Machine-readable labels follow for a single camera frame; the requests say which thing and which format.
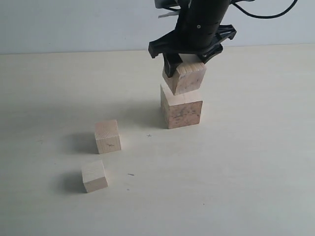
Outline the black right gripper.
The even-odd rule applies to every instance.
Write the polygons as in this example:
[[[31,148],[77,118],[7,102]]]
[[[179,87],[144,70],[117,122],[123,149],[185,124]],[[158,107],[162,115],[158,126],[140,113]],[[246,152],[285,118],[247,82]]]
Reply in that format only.
[[[203,63],[207,63],[223,51],[221,43],[226,39],[232,40],[236,32],[233,25],[220,25],[217,31],[210,35],[211,41],[202,46],[202,38],[199,35],[192,35],[192,42],[188,42],[173,30],[161,38],[151,41],[148,51],[152,58],[163,53],[164,71],[167,77],[171,78],[177,67],[183,62],[179,54],[196,55]]]

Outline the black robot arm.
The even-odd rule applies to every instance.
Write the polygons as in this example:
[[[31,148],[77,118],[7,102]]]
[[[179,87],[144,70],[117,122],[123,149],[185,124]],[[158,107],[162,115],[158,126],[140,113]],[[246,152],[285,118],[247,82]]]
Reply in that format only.
[[[181,54],[196,55],[202,63],[207,63],[223,51],[221,43],[236,34],[232,25],[221,24],[230,4],[229,0],[155,1],[156,8],[178,15],[174,30],[148,46],[152,58],[163,55],[167,77],[172,77],[183,62]]]

